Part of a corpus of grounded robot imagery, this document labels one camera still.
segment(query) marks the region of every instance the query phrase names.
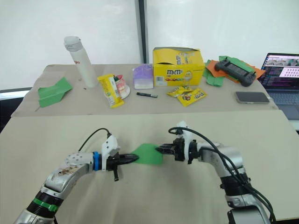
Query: smartphone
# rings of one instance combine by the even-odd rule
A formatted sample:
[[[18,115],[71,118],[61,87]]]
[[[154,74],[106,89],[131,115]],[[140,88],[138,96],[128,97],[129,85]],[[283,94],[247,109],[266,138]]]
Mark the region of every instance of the smartphone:
[[[268,104],[269,99],[263,92],[235,92],[240,104]]]

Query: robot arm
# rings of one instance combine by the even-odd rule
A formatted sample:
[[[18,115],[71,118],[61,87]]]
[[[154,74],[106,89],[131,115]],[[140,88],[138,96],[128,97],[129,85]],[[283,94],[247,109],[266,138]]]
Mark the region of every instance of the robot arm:
[[[67,198],[77,180],[97,170],[112,170],[117,181],[117,166],[134,162],[138,156],[119,154],[119,146],[113,135],[102,144],[102,154],[74,153],[54,170],[40,188],[30,205],[23,210],[14,224],[51,224],[60,205]]]
[[[187,128],[185,122],[180,122],[177,127]],[[221,188],[226,192],[226,201],[232,209],[228,212],[230,224],[270,224],[270,220],[261,202],[252,194],[250,190],[250,178],[247,177],[243,160],[240,153],[233,147],[224,147],[220,143],[214,143],[219,153],[225,156],[228,168],[224,165],[219,153],[206,142],[196,142],[192,140],[192,133],[187,130],[177,130],[178,138],[173,144],[163,144],[157,150],[163,154],[172,154],[175,160],[187,160],[188,164],[193,159],[200,162],[210,163],[216,170],[221,179]],[[244,183],[236,181],[234,175],[235,168]]]

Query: pen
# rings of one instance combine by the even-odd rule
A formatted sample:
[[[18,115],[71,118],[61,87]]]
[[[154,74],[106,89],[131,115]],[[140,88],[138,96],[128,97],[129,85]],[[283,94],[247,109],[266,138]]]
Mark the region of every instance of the pen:
[[[153,98],[157,98],[158,95],[155,94],[149,94],[149,93],[143,93],[143,92],[138,92],[136,93],[138,96],[144,96],[144,97],[153,97]]]

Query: game controller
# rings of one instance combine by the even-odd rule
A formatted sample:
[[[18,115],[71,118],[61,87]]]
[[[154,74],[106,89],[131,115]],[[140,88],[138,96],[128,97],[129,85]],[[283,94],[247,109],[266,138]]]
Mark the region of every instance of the game controller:
[[[219,61],[215,64],[215,70],[222,70],[229,74],[231,77],[236,78],[240,81],[242,86],[250,86],[256,79],[256,72],[248,72],[240,67],[232,64],[227,58],[223,61]]]

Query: white bottle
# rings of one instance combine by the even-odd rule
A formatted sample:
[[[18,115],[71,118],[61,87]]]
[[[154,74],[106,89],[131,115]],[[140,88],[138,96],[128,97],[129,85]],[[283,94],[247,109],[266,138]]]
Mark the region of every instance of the white bottle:
[[[77,36],[67,36],[64,38],[64,46],[70,52],[86,86],[88,88],[97,86],[99,84],[97,76],[80,38]]]

